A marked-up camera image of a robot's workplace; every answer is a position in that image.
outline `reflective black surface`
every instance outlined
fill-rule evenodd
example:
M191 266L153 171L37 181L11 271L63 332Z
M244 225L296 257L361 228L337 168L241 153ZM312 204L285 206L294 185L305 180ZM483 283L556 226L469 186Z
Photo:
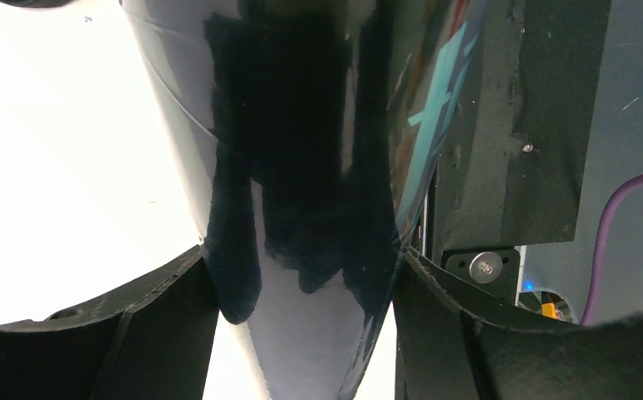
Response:
M352 398L485 0L122 3L261 397Z

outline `white background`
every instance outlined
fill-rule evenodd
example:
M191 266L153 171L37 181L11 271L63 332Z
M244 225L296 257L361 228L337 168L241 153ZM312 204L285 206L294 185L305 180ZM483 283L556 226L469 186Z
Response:
M117 0L0 3L0 323L42 320L195 244L165 135ZM389 315L358 399L393 398L394 336ZM251 379L220 323L204 398L256 399Z

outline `purple cable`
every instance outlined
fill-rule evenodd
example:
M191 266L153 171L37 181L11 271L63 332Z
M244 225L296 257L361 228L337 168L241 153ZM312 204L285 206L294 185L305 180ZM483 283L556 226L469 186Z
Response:
M589 284L589 293L586 296L586 305L584 307L584 314L581 316L581 325L586 325L591 321L594 314L594 307L596 299L599 297L600 280L603 273L604 254L606 250L606 239L610 224L613 222L613 217L620 202L623 201L629 194L636 189L643 187L643 175L634 177L630 181L621 185L611 195L609 201L606 203L604 212L601 214L599 221L599 230L596 231L596 244L594 246L594 258L591 264L591 283Z

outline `purple wire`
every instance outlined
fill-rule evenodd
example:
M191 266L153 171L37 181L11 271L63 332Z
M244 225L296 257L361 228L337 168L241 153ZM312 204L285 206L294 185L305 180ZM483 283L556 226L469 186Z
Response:
M594 315L594 307L596 299L600 293L601 274L603 273L604 254L606 250L606 239L610 224L613 222L613 217L620 202L623 201L629 194L636 189L643 187L643 175L634 177L630 181L621 185L611 195L609 201L606 203L604 212L601 214L599 221L599 230L596 231L596 244L594 246L594 258L591 264L591 283L589 284L589 293L586 296L586 305L584 307L584 314L581 316L581 324L586 325L591 321Z

